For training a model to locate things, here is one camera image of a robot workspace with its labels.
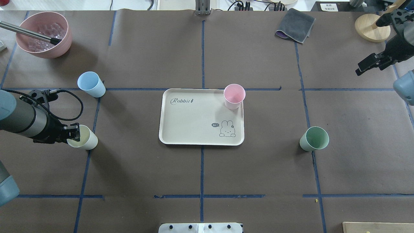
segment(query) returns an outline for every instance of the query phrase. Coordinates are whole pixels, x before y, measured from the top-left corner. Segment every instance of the gray cloth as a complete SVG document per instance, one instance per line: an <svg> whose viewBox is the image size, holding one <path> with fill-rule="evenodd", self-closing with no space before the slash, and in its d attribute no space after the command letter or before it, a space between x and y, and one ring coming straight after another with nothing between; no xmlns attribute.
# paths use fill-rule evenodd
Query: gray cloth
<svg viewBox="0 0 414 233"><path fill-rule="evenodd" d="M291 8L285 17L283 17L275 35L303 44L311 33L314 22L314 17Z"/></svg>

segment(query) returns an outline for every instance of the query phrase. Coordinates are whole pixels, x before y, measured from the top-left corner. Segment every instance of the pink cup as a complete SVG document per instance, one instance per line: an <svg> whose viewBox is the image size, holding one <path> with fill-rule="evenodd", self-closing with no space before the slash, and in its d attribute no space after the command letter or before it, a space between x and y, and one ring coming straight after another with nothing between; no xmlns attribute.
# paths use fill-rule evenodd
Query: pink cup
<svg viewBox="0 0 414 233"><path fill-rule="evenodd" d="M246 91L239 84L230 84L224 89L224 104L230 110L240 107L245 97Z"/></svg>
<svg viewBox="0 0 414 233"><path fill-rule="evenodd" d="M69 24L67 23L67 20L65 17L63 17L63 15L51 11L40 12L24 20L23 23L20 24L20 27L36 32L38 25L52 24L54 22L60 24L62 28L66 30L66 35L62 41L53 48L42 52L32 52L29 50L28 46L31 38L19 33L16 34L17 45L24 51L40 58L57 58L59 56L62 56L69 50L70 46L72 45L72 32L70 30Z"/></svg>

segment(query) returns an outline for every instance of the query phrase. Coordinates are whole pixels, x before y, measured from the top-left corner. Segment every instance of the bowl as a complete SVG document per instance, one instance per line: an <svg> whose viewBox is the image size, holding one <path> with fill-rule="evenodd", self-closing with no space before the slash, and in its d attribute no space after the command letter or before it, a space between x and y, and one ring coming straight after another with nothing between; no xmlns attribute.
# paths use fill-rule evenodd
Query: bowl
<svg viewBox="0 0 414 233"><path fill-rule="evenodd" d="M62 28L66 30L66 35L63 37L62 41L53 48L46 51L33 52L29 49L29 41L31 41L32 38L19 33L16 34L17 45L25 52L40 58L57 58L62 56L72 45L72 32L63 15L52 11L40 12L24 20L22 24L20 24L20 27L38 32L38 25L53 24L55 22L60 24Z"/></svg>

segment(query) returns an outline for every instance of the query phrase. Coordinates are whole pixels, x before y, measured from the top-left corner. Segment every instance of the wooden stand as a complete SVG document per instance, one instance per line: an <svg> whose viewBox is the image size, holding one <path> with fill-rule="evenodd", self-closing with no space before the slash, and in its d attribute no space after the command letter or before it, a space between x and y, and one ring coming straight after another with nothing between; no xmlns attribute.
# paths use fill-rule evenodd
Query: wooden stand
<svg viewBox="0 0 414 233"><path fill-rule="evenodd" d="M397 9L405 0L398 0L388 7L385 13L390 13ZM391 34L391 26L377 27L375 22L380 16L374 14L366 14L360 16L355 21L356 32L365 40L379 43L386 40Z"/></svg>

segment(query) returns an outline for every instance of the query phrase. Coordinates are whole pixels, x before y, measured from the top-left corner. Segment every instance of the white tray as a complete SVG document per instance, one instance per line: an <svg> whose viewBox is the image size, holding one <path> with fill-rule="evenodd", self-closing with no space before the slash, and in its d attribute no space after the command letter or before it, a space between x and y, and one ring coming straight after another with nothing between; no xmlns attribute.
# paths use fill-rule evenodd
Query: white tray
<svg viewBox="0 0 414 233"><path fill-rule="evenodd" d="M244 140L243 104L227 109L223 90L168 89L158 136L164 144L238 146Z"/></svg>

